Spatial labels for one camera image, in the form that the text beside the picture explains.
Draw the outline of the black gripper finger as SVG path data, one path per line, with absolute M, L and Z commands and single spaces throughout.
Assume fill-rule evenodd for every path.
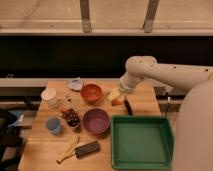
M 132 108 L 127 99 L 124 100 L 124 105 L 129 115 L 133 115 Z

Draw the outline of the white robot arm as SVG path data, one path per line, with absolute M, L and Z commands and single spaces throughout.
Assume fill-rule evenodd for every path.
M 145 78 L 187 92 L 178 116 L 172 171 L 213 171 L 213 66 L 158 63 L 152 56 L 132 56 L 125 63 L 120 88 L 132 92 Z

